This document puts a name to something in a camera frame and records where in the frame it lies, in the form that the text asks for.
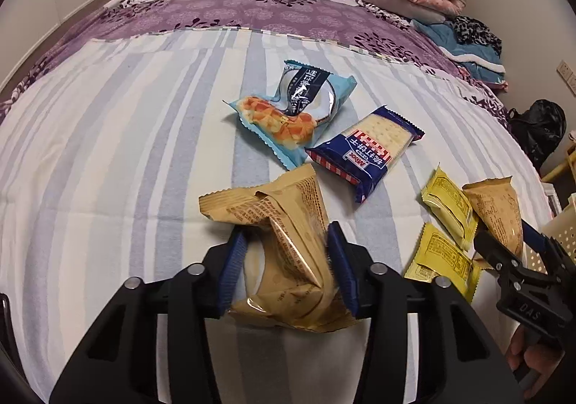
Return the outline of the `right hand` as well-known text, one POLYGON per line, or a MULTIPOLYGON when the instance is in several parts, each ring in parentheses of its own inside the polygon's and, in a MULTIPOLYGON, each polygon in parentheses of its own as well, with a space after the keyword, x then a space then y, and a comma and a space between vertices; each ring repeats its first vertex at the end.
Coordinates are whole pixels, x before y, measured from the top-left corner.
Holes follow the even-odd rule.
POLYGON ((505 357, 513 372, 521 372, 520 389, 526 403, 575 402, 575 331, 560 345, 543 339, 532 344, 531 331, 518 326, 505 357))

